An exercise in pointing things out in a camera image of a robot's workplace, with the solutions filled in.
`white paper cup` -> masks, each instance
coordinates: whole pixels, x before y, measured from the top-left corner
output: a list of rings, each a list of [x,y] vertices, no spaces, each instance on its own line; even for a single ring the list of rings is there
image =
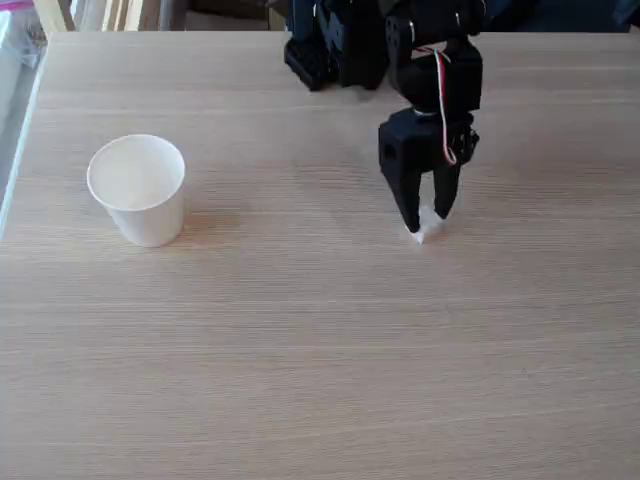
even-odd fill
[[[129,241],[159,247],[182,230],[184,176],[184,159],[171,142],[127,135],[95,154],[87,184]]]

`cable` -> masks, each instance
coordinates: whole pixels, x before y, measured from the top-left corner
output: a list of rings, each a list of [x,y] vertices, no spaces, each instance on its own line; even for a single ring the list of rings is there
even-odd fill
[[[444,105],[446,95],[446,77],[441,55],[443,54],[438,50],[433,50],[433,56],[436,59],[436,66],[438,68],[438,94],[440,97],[440,116],[442,117],[442,153],[449,165],[455,165],[458,163],[458,159],[456,158],[456,154],[453,153],[453,150],[451,150],[449,145],[447,145],[447,117]]]

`black robot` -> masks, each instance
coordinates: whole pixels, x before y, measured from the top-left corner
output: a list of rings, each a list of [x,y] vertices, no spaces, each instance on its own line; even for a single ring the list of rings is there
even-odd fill
[[[375,89],[387,69],[411,107],[379,128],[379,160],[407,229],[422,242],[449,215],[460,171],[479,140],[484,0],[292,0],[285,62],[311,89]],[[443,50],[431,45],[446,42]],[[422,174],[433,171],[433,218],[420,212]]]

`wood grain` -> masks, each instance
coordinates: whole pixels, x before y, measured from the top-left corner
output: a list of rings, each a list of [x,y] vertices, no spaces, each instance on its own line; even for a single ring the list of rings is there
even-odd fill
[[[284,39],[54,38],[0,249],[0,477],[640,478],[640,37],[482,36],[424,246],[377,165],[401,99],[307,92]],[[141,132],[189,171],[155,250],[85,186]]]

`pink object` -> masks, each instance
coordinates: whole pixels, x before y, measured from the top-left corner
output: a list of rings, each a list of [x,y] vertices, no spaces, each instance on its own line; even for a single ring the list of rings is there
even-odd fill
[[[31,7],[33,7],[33,0],[11,0],[8,2],[0,0],[0,11],[22,10]]]

